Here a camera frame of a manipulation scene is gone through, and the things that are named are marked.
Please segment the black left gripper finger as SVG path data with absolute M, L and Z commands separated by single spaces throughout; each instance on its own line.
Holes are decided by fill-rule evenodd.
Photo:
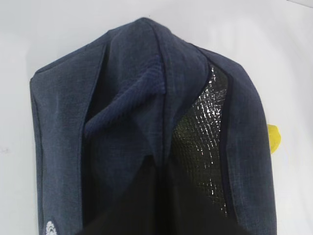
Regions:
M 158 174 L 144 161 L 119 201 L 88 224 L 84 235 L 243 235 L 170 161 Z

